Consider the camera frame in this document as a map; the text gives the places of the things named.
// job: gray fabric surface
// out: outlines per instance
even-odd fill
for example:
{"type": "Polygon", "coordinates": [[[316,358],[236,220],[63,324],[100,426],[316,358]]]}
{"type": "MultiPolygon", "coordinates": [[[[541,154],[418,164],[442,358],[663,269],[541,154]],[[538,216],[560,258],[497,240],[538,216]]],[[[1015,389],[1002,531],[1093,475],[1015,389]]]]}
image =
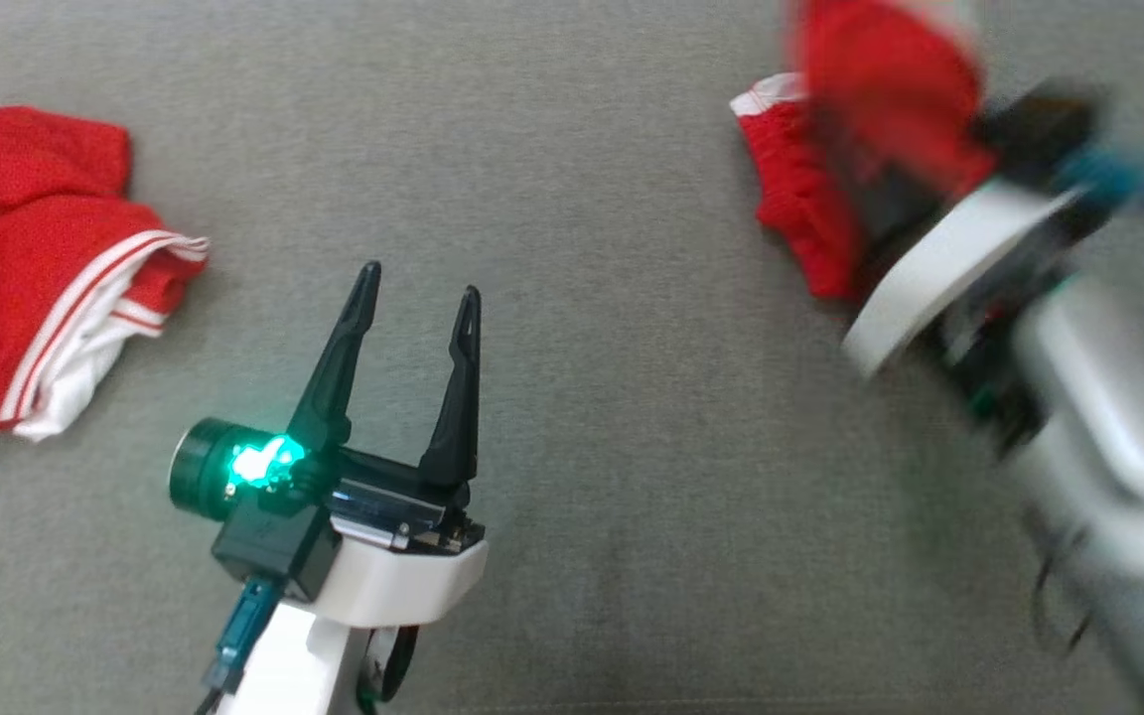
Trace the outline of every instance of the gray fabric surface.
{"type": "MultiPolygon", "coordinates": [[[[1136,5],[988,9],[995,86],[1117,82],[1144,148],[1136,5]]],[[[1090,639],[1032,645],[1017,503],[958,408],[909,363],[859,384],[754,222],[726,101],[779,66],[777,17],[0,0],[0,104],[130,127],[133,198],[216,245],[69,434],[0,436],[0,714],[191,710],[237,587],[170,451],[205,415],[281,426],[368,259],[370,451],[416,459],[459,291],[485,295],[492,559],[395,714],[1134,712],[1090,639]]],[[[1144,307],[1144,221],[1089,253],[1144,307]]]]}

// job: red cloth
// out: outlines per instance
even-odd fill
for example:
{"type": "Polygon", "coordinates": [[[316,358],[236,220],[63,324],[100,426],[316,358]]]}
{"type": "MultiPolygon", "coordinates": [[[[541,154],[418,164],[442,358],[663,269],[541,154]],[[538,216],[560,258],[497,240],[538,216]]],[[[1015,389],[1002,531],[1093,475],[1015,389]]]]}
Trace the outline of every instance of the red cloth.
{"type": "Polygon", "coordinates": [[[961,198],[994,168],[971,140],[979,70],[966,50],[881,0],[802,0],[797,76],[756,82],[731,101],[762,180],[757,220],[788,241],[817,297],[857,297],[861,232],[813,136],[823,103],[867,159],[961,198]]]}
{"type": "Polygon", "coordinates": [[[111,320],[154,335],[205,267],[205,239],[124,199],[130,167],[122,127],[0,109],[0,429],[32,412],[95,303],[108,311],[102,291],[121,294],[111,320]]]}

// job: black wire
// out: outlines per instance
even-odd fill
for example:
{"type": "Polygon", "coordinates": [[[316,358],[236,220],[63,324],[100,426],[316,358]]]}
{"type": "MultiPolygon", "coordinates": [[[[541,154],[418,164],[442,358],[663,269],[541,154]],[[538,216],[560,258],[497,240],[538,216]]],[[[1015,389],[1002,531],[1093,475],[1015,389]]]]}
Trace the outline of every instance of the black wire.
{"type": "Polygon", "coordinates": [[[1083,543],[1085,538],[1085,532],[1075,532],[1068,538],[1058,540],[1044,555],[1043,562],[1040,564],[1040,573],[1035,574],[1035,588],[1031,591],[1031,628],[1035,631],[1035,642],[1040,644],[1041,649],[1055,652],[1059,658],[1066,658],[1075,652],[1075,646],[1080,645],[1080,639],[1085,637],[1089,626],[1093,625],[1094,615],[1091,613],[1085,614],[1083,619],[1080,619],[1080,625],[1075,626],[1075,630],[1072,630],[1071,636],[1066,637],[1065,645],[1062,645],[1064,638],[1056,628],[1052,628],[1044,607],[1044,589],[1049,585],[1049,575],[1052,575],[1057,562],[1062,561],[1080,543],[1083,543]]]}
{"type": "Polygon", "coordinates": [[[192,712],[192,715],[210,715],[213,712],[219,710],[219,700],[223,697],[223,691],[221,689],[210,689],[202,698],[200,705],[197,706],[197,710],[192,712]]]}

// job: green light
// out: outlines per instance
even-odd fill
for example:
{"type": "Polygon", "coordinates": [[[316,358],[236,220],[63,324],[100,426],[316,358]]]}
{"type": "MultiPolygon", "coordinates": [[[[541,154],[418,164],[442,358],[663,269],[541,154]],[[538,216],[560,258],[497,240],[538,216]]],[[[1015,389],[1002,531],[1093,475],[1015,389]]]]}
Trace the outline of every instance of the green light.
{"type": "Polygon", "coordinates": [[[303,459],[304,454],[303,447],[285,435],[275,436],[263,447],[237,445],[232,448],[232,461],[228,466],[231,471],[228,484],[268,488],[289,483],[289,467],[303,459]]]}

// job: black cylindrical lens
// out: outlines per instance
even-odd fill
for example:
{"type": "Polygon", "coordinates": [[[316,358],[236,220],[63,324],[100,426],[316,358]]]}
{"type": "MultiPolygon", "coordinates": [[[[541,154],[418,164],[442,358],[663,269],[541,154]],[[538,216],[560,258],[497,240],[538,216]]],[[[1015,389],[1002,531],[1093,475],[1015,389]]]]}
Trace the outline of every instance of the black cylindrical lens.
{"type": "Polygon", "coordinates": [[[240,447],[263,445],[269,439],[271,432],[219,418],[197,422],[178,440],[170,463],[170,502],[207,519],[227,519],[235,496],[228,486],[232,456],[240,447]]]}

